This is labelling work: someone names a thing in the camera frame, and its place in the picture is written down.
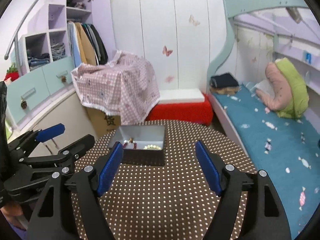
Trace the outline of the person's left hand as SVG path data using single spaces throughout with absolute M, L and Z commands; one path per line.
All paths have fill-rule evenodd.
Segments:
M 21 206 L 13 201 L 7 202 L 3 207 L 1 207 L 1 212 L 3 213 L 4 217 L 8 221 L 10 225 L 14 228 L 21 229 L 23 231 L 26 228 L 21 224 L 17 217 L 23 215 L 23 211 Z

